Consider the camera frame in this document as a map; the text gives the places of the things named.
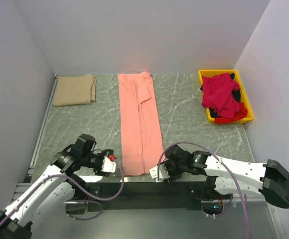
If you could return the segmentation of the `pink t shirt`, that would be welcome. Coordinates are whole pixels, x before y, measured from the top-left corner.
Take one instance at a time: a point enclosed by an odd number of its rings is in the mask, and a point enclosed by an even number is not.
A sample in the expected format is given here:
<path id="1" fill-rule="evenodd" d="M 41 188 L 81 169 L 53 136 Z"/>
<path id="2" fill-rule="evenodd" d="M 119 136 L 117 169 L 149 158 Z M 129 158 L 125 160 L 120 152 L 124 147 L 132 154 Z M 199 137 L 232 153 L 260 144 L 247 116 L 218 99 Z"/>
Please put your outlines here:
<path id="1" fill-rule="evenodd" d="M 118 85 L 124 174 L 148 174 L 163 152 L 153 79 L 149 72 L 119 74 Z"/>

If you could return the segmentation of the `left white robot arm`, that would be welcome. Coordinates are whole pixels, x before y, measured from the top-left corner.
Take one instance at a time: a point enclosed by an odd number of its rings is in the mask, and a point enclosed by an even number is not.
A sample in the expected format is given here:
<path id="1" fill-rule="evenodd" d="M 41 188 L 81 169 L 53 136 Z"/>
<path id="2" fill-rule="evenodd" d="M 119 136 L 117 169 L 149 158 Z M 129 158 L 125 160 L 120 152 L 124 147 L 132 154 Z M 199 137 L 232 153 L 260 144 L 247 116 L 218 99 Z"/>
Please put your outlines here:
<path id="1" fill-rule="evenodd" d="M 101 198 L 85 189 L 85 181 L 75 174 L 81 167 L 92 168 L 97 176 L 108 177 L 122 167 L 111 149 L 95 153 L 96 140 L 80 135 L 74 144 L 56 153 L 41 176 L 15 201 L 0 210 L 0 239 L 29 239 L 32 225 L 57 204 L 76 200 L 84 207 L 101 206 L 116 198 Z"/>

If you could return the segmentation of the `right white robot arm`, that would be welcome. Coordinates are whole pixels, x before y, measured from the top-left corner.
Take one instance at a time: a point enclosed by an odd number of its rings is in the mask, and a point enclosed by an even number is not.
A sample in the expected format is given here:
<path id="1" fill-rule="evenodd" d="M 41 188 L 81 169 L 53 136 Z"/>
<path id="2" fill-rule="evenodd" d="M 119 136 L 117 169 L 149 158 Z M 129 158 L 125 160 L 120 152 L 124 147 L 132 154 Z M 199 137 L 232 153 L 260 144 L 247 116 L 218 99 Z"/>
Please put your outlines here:
<path id="1" fill-rule="evenodd" d="M 150 169 L 157 182 L 171 183 L 183 173 L 206 176 L 202 190 L 194 190 L 198 199 L 213 201 L 224 195 L 262 195 L 267 203 L 289 209 L 289 172 L 277 161 L 249 163 L 197 150 L 188 152 L 179 145 L 170 146 L 165 161 Z"/>

